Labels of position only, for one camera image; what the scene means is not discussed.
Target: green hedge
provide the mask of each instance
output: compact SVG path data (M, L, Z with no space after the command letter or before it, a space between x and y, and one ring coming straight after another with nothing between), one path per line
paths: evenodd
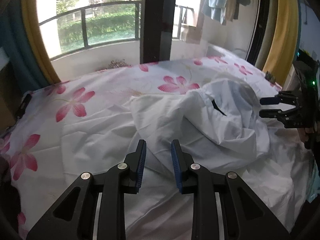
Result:
M125 30L134 30L135 12L104 14L86 19L88 37L100 36ZM68 45L82 40L81 21L58 25L60 45Z

